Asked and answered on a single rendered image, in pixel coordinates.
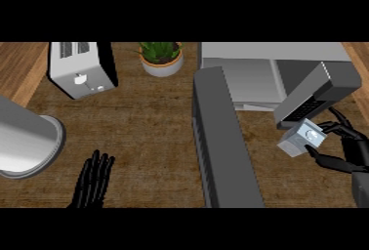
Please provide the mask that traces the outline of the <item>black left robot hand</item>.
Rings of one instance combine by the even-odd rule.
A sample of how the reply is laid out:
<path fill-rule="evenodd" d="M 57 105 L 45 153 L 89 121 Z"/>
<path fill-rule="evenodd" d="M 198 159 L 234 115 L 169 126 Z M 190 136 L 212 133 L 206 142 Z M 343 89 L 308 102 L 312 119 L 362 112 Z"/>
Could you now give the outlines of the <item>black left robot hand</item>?
<path fill-rule="evenodd" d="M 70 208 L 102 208 L 116 157 L 97 150 L 85 162 Z"/>

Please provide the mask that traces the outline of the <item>silver toaster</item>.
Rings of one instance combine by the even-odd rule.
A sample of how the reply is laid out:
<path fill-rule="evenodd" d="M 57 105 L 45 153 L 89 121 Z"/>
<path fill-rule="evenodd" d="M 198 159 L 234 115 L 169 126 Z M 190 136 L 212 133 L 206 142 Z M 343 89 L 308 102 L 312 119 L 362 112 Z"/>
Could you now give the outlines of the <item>silver toaster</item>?
<path fill-rule="evenodd" d="M 110 42 L 51 42 L 48 78 L 73 100 L 119 86 Z"/>

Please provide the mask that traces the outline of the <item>white milk carton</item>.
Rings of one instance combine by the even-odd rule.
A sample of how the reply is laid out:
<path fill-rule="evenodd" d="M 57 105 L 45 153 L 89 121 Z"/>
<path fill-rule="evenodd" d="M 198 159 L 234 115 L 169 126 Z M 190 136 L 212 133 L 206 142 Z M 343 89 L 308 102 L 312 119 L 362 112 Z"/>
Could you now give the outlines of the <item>white milk carton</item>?
<path fill-rule="evenodd" d="M 305 119 L 286 132 L 277 146 L 291 157 L 296 157 L 308 151 L 306 145 L 312 148 L 318 148 L 327 137 L 328 135 L 324 133 L 324 129 L 318 124 L 309 119 Z"/>

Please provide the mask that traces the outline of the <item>dark grey microwave door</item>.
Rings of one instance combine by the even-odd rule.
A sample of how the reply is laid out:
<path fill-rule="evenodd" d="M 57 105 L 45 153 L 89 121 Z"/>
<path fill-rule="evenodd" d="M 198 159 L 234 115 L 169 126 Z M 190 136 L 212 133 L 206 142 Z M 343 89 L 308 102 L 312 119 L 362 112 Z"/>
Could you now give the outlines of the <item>dark grey microwave door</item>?
<path fill-rule="evenodd" d="M 265 208 L 221 66 L 194 76 L 193 125 L 207 208 Z"/>

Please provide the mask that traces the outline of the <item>large silver steel pot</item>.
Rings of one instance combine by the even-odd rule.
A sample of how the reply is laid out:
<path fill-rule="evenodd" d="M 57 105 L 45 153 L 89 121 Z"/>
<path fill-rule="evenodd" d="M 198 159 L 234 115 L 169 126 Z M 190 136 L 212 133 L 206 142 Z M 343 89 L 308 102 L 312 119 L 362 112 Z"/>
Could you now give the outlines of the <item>large silver steel pot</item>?
<path fill-rule="evenodd" d="M 66 140 L 61 120 L 0 95 L 0 176 L 18 180 L 38 175 L 55 162 Z"/>

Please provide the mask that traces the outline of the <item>grey microwave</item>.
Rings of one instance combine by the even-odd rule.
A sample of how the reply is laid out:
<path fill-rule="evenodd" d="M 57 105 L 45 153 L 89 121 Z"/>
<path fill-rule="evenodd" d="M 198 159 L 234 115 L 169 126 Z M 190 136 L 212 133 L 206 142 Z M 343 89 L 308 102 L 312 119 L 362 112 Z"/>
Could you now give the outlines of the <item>grey microwave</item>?
<path fill-rule="evenodd" d="M 281 130 L 362 87 L 339 42 L 203 42 L 198 67 L 222 69 L 235 108 L 271 111 Z"/>

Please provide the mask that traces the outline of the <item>green potted plant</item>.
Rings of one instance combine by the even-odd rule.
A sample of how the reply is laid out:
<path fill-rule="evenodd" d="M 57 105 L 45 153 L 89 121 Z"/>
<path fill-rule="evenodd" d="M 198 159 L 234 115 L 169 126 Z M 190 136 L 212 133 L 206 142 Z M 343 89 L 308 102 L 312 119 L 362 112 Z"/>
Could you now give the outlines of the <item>green potted plant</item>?
<path fill-rule="evenodd" d="M 181 42 L 141 42 L 136 53 L 150 75 L 167 77 L 182 68 L 184 44 Z"/>

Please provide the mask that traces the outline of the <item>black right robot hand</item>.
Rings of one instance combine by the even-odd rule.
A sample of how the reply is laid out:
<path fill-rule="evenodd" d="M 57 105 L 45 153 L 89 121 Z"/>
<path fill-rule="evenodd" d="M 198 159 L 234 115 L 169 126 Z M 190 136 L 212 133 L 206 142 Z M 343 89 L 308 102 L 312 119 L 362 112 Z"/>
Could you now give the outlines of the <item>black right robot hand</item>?
<path fill-rule="evenodd" d="M 369 138 L 355 130 L 352 123 L 342 112 L 331 106 L 330 111 L 339 121 L 318 124 L 324 133 L 340 136 L 345 158 L 322 154 L 312 146 L 306 145 L 311 156 L 321 167 L 345 173 L 369 173 Z"/>

